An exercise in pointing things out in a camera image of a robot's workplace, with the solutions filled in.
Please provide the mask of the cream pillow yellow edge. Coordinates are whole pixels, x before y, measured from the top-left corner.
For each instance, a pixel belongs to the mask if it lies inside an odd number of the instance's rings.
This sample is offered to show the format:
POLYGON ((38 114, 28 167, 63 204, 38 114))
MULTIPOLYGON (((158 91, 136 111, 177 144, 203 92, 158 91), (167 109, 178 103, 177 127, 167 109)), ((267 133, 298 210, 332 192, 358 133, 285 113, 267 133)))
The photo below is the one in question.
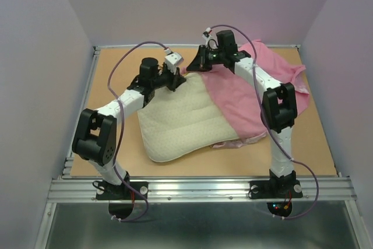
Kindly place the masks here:
POLYGON ((157 89, 152 101, 138 111, 138 120, 146 154, 157 163, 238 139, 197 73, 187 74, 174 92, 157 89))

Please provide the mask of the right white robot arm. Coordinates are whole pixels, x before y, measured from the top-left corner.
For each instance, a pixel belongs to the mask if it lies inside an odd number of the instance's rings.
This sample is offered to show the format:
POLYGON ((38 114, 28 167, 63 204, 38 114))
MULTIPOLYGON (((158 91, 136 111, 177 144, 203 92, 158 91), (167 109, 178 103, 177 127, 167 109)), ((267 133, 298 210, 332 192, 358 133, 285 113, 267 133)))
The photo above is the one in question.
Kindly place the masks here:
POLYGON ((294 173, 291 135, 298 116, 295 88, 291 83, 281 83, 257 64, 258 53, 248 36, 244 37, 252 47, 252 55, 238 49, 233 33, 235 27, 227 25, 225 30, 216 33, 216 38, 212 30, 208 27, 203 32, 205 43, 198 47, 196 57, 186 70, 209 72, 213 65, 223 65, 254 87, 261 120, 271 138, 270 176, 274 179, 268 182, 268 190, 280 197, 289 190, 285 177, 294 173))

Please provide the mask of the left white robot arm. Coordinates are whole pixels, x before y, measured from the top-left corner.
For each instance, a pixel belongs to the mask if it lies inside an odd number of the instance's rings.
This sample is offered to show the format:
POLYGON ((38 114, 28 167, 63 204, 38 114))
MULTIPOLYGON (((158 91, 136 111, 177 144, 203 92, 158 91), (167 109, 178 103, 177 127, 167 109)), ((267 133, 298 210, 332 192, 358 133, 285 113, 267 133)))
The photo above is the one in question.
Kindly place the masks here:
POLYGON ((124 181, 127 171, 116 163, 117 126, 124 128, 124 120, 147 106, 155 90, 166 87, 175 91, 186 79, 180 74, 179 64, 183 61, 179 53, 166 55, 161 69, 158 60, 142 59, 139 74, 125 89, 103 107, 84 109, 79 117, 72 142, 72 152, 88 161, 103 180, 110 184, 110 193, 118 199, 129 194, 130 185, 124 181))

